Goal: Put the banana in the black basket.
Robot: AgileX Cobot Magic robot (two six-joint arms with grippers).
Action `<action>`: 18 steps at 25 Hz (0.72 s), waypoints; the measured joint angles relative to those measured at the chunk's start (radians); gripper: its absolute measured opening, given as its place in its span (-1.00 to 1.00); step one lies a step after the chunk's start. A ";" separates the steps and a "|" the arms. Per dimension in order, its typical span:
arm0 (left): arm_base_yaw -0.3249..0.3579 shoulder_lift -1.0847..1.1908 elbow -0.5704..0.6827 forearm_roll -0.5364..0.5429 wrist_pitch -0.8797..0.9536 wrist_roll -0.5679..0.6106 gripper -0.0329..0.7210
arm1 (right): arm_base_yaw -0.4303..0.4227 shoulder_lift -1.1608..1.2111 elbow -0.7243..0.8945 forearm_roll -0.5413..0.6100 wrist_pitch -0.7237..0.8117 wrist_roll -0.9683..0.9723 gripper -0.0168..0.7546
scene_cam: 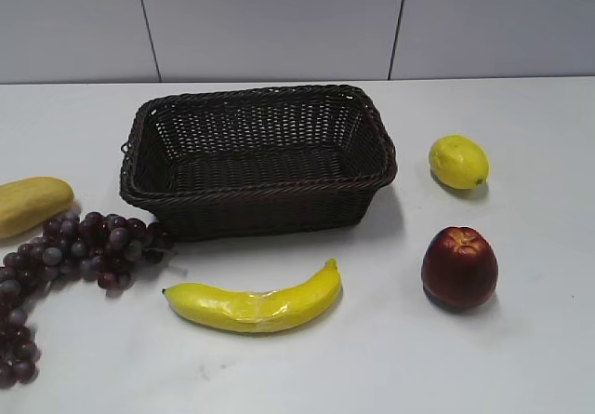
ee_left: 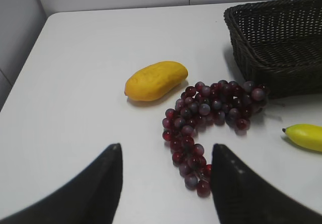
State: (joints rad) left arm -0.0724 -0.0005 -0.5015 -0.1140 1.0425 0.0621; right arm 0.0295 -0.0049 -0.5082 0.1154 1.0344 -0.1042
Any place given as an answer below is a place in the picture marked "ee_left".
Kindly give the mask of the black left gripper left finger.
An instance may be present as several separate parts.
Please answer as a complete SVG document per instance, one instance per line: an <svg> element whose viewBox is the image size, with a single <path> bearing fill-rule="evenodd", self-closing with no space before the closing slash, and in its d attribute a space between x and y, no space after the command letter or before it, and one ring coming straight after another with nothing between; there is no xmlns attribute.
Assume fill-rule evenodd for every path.
<svg viewBox="0 0 322 224"><path fill-rule="evenodd" d="M122 148L115 143L61 188L1 223L112 223L122 186Z"/></svg>

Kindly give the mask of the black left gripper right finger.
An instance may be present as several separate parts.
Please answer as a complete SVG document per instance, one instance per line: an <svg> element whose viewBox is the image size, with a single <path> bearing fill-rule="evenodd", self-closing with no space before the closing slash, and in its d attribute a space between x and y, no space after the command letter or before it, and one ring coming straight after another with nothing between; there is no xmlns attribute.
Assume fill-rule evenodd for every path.
<svg viewBox="0 0 322 224"><path fill-rule="evenodd" d="M272 186L224 144L213 146L211 192L220 223L321 223L321 214Z"/></svg>

